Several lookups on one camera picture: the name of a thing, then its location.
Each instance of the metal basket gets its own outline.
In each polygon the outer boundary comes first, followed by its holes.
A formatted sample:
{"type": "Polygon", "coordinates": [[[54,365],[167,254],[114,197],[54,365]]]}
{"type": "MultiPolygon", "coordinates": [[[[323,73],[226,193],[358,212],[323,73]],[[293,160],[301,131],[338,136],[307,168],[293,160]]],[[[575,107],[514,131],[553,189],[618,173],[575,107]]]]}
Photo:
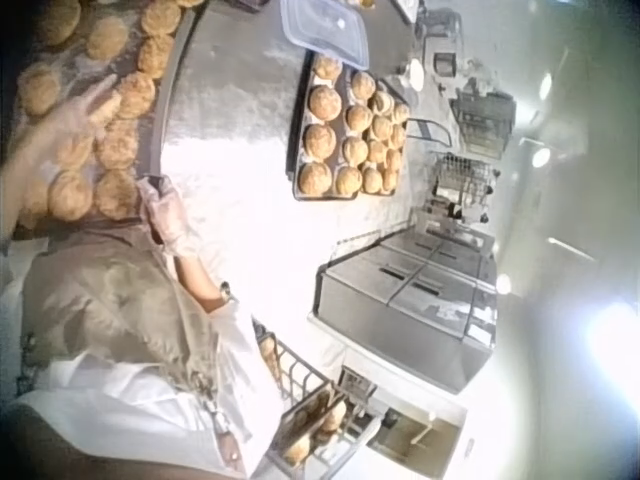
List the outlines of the metal basket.
{"type": "MultiPolygon", "coordinates": [[[[287,410],[283,418],[328,385],[335,392],[334,401],[330,403],[335,405],[337,401],[345,398],[350,408],[331,441],[327,445],[317,446],[303,463],[291,466],[283,458],[282,449],[277,448],[276,445],[272,445],[269,449],[267,458],[289,478],[314,480],[332,478],[360,447],[366,445],[375,436],[380,428],[382,417],[365,403],[335,385],[278,340],[276,340],[276,356],[280,367],[278,386],[287,410]],[[365,418],[364,424],[362,420],[356,424],[356,419],[360,417],[365,418]]],[[[322,423],[321,419],[310,425],[305,433],[308,434],[314,428],[317,429],[319,423],[322,423]]]]}

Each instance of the person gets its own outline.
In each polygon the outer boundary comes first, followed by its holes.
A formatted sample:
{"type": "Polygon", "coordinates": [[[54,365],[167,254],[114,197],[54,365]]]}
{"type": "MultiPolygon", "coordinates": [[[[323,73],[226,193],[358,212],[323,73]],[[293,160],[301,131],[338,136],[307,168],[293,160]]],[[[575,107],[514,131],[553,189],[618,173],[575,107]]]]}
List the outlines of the person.
{"type": "MultiPolygon", "coordinates": [[[[100,134],[90,115],[114,81],[62,104],[12,147],[0,170],[3,244],[46,153],[100,134]]],[[[0,456],[19,478],[246,478],[275,435],[282,401],[251,315],[206,272],[171,181],[157,187],[138,183],[145,221],[52,234],[3,292],[3,307],[5,294],[18,296],[3,322],[21,338],[2,335],[13,353],[3,345],[3,398],[17,398],[3,405],[0,456]]]]}

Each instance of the kitchen counter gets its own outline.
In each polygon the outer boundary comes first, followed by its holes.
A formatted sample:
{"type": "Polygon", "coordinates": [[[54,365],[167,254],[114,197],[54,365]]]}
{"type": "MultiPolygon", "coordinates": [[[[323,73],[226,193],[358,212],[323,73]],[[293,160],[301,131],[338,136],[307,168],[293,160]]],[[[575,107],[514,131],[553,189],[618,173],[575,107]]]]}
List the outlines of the kitchen counter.
{"type": "MultiPolygon", "coordinates": [[[[410,30],[393,7],[380,7],[367,12],[378,16],[367,28],[382,74],[406,57],[410,30]],[[403,32],[398,44],[392,27],[403,32]]],[[[176,79],[162,171],[182,191],[207,270],[292,348],[321,362],[335,341],[305,320],[318,267],[406,226],[423,201],[429,152],[423,142],[407,144],[393,197],[297,202],[285,163],[304,55],[284,37],[278,1],[257,15],[211,2],[176,79]]]]}

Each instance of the hand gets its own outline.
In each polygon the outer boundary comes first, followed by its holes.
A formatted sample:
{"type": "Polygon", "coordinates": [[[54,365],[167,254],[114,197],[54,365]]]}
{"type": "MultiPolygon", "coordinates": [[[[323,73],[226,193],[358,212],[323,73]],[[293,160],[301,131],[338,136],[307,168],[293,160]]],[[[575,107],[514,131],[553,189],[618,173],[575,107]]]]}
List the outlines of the hand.
{"type": "Polygon", "coordinates": [[[96,125],[91,121],[91,114],[107,100],[106,94],[117,78],[116,74],[111,74],[94,83],[82,95],[73,97],[54,109],[42,123],[64,136],[93,133],[96,125]]]}
{"type": "Polygon", "coordinates": [[[22,156],[39,162],[44,161],[46,153],[56,149],[63,141],[73,135],[99,134],[99,128],[91,121],[91,114],[98,102],[106,100],[107,93],[117,79],[115,74],[89,87],[82,95],[67,100],[56,107],[42,121],[29,128],[16,143],[15,152],[27,152],[22,156]]]}
{"type": "Polygon", "coordinates": [[[187,220],[187,212],[169,177],[163,176],[157,190],[148,178],[138,182],[149,223],[162,238],[165,251],[174,257],[196,257],[196,239],[187,220]]]}

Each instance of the plastic container lid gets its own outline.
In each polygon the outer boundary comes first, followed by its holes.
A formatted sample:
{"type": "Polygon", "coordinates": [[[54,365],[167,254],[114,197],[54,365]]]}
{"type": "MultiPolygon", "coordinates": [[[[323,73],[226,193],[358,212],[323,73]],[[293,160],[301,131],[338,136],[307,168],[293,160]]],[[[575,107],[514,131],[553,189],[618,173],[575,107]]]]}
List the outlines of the plastic container lid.
{"type": "Polygon", "coordinates": [[[336,0],[282,0],[284,33],[292,43],[369,68],[369,43],[362,17],[336,0]]]}

